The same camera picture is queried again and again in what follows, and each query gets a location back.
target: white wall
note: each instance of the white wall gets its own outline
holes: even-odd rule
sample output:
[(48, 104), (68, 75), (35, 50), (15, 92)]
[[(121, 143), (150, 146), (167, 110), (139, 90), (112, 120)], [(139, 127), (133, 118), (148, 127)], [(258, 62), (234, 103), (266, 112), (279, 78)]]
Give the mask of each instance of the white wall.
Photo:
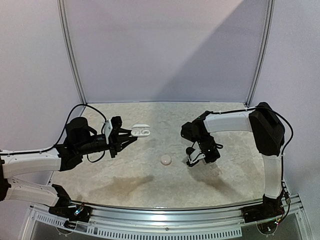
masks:
[(87, 101), (245, 102), (267, 2), (66, 1)]
[[(2, 0), (0, 22), (0, 149), (49, 147), (80, 103), (57, 2)], [(41, 184), (49, 177), (50, 172), (23, 176)], [(0, 202), (0, 239), (18, 239), (28, 206)]]
[(314, 239), (320, 239), (320, 2), (275, 1), (271, 32), (252, 105), (268, 102), (294, 128), (284, 162)]

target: round white object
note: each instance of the round white object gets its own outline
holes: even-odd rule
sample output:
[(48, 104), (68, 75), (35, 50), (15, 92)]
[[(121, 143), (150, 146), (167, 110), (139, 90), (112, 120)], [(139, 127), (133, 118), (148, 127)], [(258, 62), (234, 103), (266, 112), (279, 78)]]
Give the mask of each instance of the round white object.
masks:
[(169, 156), (169, 155), (163, 155), (162, 157), (161, 157), (161, 164), (162, 165), (165, 165), (165, 166), (167, 166), (167, 165), (170, 165), (171, 164), (171, 157)]

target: metal frame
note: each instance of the metal frame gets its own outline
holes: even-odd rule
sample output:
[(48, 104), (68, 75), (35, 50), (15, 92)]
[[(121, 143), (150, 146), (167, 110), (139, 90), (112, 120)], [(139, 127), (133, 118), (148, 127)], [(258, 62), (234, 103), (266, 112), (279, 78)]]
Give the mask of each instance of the metal frame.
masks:
[(62, 28), (62, 34), (64, 38), (65, 48), (66, 52), (69, 58), (69, 63), (74, 79), (74, 83), (76, 86), (76, 89), (78, 91), (80, 100), (83, 104), (87, 103), (85, 92), (80, 80), (79, 72), (77, 69), (76, 59), (74, 55), (74, 51), (72, 48), (72, 43), (70, 40), (70, 34), (69, 34), (69, 28), (68, 28), (68, 22), (67, 22), (67, 13), (66, 13), (66, 5), (64, 0), (57, 0), (58, 4), (58, 10), (59, 10), (59, 16), (60, 16), (60, 22), (61, 22), (61, 28)]
[(258, 79), (259, 79), (261, 69), (263, 66), (263, 62), (264, 62), (264, 58), (266, 55), (268, 38), (270, 35), (270, 29), (271, 29), (271, 23), (272, 23), (272, 16), (273, 16), (273, 12), (274, 12), (274, 6), (275, 6), (275, 0), (268, 0), (268, 7), (267, 7), (266, 16), (265, 16), (264, 30), (263, 30), (263, 34), (262, 34), (262, 41), (261, 41), (258, 62), (257, 62), (256, 68), (254, 71), (252, 84), (251, 84), (248, 96), (246, 97), (246, 101), (245, 101), (245, 104), (247, 106), (251, 105), (252, 100), (254, 98), (254, 94), (255, 94), (255, 91), (257, 88), (257, 84), (258, 84)]
[[(295, 214), (303, 240), (312, 240), (309, 224), (299, 196), (291, 196), (289, 214)], [(288, 206), (283, 199), (285, 210)], [(133, 209), (87, 204), (93, 208), (89, 223), (78, 222), (74, 232), (93, 237), (115, 240), (210, 240), (232, 239), (242, 236), (245, 224), (241, 216), (244, 206), (260, 204), (260, 200), (242, 203), (238, 206), (216, 208), (181, 209)], [(65, 218), (48, 213), (48, 207), (30, 207), (29, 217), (21, 239), (29, 240), (36, 221), (70, 231), (64, 228)]]

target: marble pattern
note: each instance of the marble pattern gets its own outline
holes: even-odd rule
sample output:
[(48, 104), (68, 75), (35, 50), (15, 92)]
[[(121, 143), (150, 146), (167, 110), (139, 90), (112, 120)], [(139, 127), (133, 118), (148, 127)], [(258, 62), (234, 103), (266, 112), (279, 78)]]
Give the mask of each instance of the marble pattern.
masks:
[[(111, 158), (97, 163), (83, 158), (76, 168), (55, 172), (52, 183), (62, 185), (73, 200), (108, 206), (188, 208), (234, 204), (261, 198), (264, 165), (250, 132), (218, 132), (214, 139), (224, 146), (221, 158), (194, 167), (186, 165), (191, 142), (180, 137), (181, 126), (205, 110), (242, 109), (242, 103), (139, 102), (93, 104), (107, 118), (121, 116), (125, 129), (135, 123), (151, 126), (151, 135), (140, 138)], [(89, 126), (100, 130), (103, 119), (86, 108)], [(93, 161), (100, 153), (89, 156)], [(172, 163), (161, 164), (169, 155)]]

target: ventilation grille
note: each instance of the ventilation grille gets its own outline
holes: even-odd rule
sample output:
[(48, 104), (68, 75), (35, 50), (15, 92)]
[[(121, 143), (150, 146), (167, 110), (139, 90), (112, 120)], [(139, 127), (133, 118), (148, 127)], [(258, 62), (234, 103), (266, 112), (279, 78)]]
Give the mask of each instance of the ventilation grille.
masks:
[[(38, 212), (36, 220), (48, 225), (64, 228), (64, 220)], [(88, 226), (86, 232), (74, 232), (111, 240), (224, 240), (242, 237), (241, 227), (202, 233), (139, 233), (110, 230), (100, 226)]]

